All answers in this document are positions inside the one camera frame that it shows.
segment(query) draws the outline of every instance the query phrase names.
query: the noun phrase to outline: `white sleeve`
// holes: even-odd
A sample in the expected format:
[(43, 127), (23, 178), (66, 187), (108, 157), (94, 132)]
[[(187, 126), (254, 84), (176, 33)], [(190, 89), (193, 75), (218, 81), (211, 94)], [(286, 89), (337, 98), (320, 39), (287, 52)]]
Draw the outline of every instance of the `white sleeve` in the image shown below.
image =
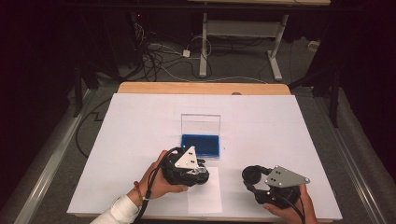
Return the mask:
[(137, 215), (139, 215), (139, 208), (124, 194), (92, 224), (129, 224), (134, 221)]

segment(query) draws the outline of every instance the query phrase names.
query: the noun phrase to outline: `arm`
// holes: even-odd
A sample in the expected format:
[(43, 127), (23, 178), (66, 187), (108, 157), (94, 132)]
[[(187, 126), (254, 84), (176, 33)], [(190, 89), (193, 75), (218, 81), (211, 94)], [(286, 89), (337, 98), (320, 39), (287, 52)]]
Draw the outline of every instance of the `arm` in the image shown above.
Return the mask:
[[(300, 200), (303, 202), (304, 205), (304, 213), (305, 213), (305, 223), (306, 224), (318, 224), (317, 217), (315, 215), (314, 204), (312, 203), (311, 197), (309, 196), (308, 192), (306, 191), (306, 185), (300, 186), (300, 199), (297, 201), (295, 206), (303, 212), (302, 204)], [(292, 208), (280, 209), (273, 204), (265, 203), (262, 205), (265, 209), (267, 209), (270, 213), (283, 217), (288, 224), (301, 224), (302, 221), (297, 213)]]
[[(141, 195), (144, 197), (148, 188), (149, 174), (160, 164), (161, 159), (166, 154), (164, 150), (158, 159), (150, 165), (139, 182)], [(154, 179), (151, 189), (150, 199), (160, 198), (168, 192), (186, 191), (188, 187), (180, 185), (170, 185), (164, 178), (160, 169)], [(139, 214), (141, 206), (140, 196), (137, 190), (131, 189), (126, 195), (120, 196), (113, 205), (102, 215), (97, 217), (92, 224), (127, 224), (134, 222)]]

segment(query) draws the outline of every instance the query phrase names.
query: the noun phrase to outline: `black device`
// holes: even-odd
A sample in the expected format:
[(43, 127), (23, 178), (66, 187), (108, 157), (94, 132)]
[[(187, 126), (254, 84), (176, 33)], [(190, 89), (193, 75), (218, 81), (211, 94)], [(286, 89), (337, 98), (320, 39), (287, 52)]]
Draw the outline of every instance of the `black device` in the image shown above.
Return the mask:
[(205, 160), (197, 159), (195, 147), (175, 147), (177, 153), (170, 153), (164, 158), (161, 168), (163, 177), (171, 185), (201, 185), (209, 179), (209, 172), (204, 165)]
[[(262, 175), (268, 175), (265, 183), (270, 187), (269, 190), (254, 187), (262, 180)], [(248, 166), (242, 172), (242, 178), (247, 189), (254, 193), (257, 203), (271, 203), (281, 209), (293, 206), (300, 197), (298, 186), (310, 182), (308, 178), (281, 166), (276, 166), (274, 169), (260, 165)]]

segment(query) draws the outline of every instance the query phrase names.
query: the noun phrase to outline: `white table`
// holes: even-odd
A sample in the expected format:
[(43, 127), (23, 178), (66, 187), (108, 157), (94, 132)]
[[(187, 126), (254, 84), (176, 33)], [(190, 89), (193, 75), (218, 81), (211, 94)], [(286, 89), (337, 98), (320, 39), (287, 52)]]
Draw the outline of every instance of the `white table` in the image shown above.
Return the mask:
[[(330, 0), (191, 0), (193, 2), (230, 3), (230, 4), (267, 4), (267, 5), (304, 5), (304, 6), (328, 6)], [(204, 13), (202, 31), (202, 52), (200, 60), (200, 77), (206, 77), (207, 66), (207, 36), (208, 35), (233, 35), (253, 37), (274, 37), (275, 44), (272, 50), (267, 51), (268, 60), (271, 65), (276, 81), (282, 80), (282, 75), (276, 61), (276, 54), (286, 28), (289, 15), (283, 15), (278, 22), (264, 21), (217, 21), (208, 20)]]
[[(309, 177), (308, 191), (318, 219), (324, 222), (342, 218), (294, 96), (287, 92), (284, 95), (195, 92), (201, 85), (210, 92), (237, 84), (153, 84), (160, 89), (167, 85), (181, 85), (192, 92), (158, 94), (154, 93), (156, 89), (148, 89), (150, 94), (114, 95), (67, 213), (101, 214), (114, 199), (133, 187), (163, 149), (179, 146), (181, 114), (210, 114), (221, 115), (221, 126), (220, 159), (207, 160), (205, 164), (210, 173), (208, 182), (150, 201), (143, 218), (279, 221), (279, 217), (256, 203), (242, 182), (242, 170), (256, 164), (267, 168), (281, 165)], [(244, 87), (273, 90), (271, 86)], [(256, 188), (264, 186), (262, 181)]]

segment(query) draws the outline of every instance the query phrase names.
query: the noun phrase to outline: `hand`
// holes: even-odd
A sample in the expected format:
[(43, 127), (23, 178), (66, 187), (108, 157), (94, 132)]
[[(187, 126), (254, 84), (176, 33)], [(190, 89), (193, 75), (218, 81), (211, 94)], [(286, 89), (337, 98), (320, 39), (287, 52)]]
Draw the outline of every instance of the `hand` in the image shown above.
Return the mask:
[[(157, 166), (160, 164), (161, 159), (163, 158), (163, 156), (166, 154), (166, 150), (164, 150), (161, 155), (158, 157), (158, 159), (152, 163), (150, 165), (150, 167), (147, 169), (147, 171), (145, 172), (145, 174), (143, 175), (142, 179), (139, 182), (139, 188), (140, 188), (140, 192), (142, 193), (142, 197), (145, 197), (147, 189), (148, 189), (148, 180), (149, 180), (149, 175), (151, 174), (151, 177), (153, 176), (154, 172), (153, 170), (155, 168), (157, 168)], [(170, 185), (166, 179), (163, 177), (163, 171), (162, 169), (160, 169), (157, 173), (157, 176), (154, 179), (154, 183), (151, 187), (151, 195), (150, 195), (150, 199), (156, 199), (156, 198), (160, 198), (163, 195), (165, 195), (166, 193), (169, 192), (182, 192), (182, 191), (186, 191), (188, 189), (187, 186), (181, 186), (181, 185)], [(137, 206), (141, 205), (140, 199), (139, 199), (139, 195), (137, 193), (136, 190), (131, 190), (129, 191), (129, 193), (127, 194), (128, 197), (134, 202), (134, 204), (136, 204)]]
[[(306, 191), (306, 185), (300, 185), (300, 199), (303, 201), (304, 205), (304, 212), (305, 212), (305, 223), (306, 224), (318, 224), (317, 217), (315, 216), (315, 209), (314, 204), (312, 203), (311, 197), (309, 196), (308, 192)], [(303, 208), (301, 206), (300, 199), (297, 201), (295, 206), (303, 212)], [(270, 213), (283, 217), (288, 224), (301, 224), (302, 221), (296, 211), (293, 208), (285, 208), (280, 209), (273, 204), (264, 203), (262, 205), (265, 209), (267, 209)]]

